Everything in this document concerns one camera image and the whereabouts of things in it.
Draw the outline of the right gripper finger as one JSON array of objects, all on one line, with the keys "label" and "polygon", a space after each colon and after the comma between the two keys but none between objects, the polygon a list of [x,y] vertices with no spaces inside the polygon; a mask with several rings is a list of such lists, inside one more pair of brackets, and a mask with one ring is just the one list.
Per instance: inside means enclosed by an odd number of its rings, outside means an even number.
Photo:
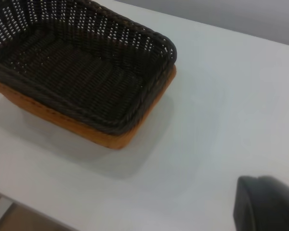
[{"label": "right gripper finger", "polygon": [[233,218],[237,231],[289,231],[289,186],[270,176],[239,177]]}]

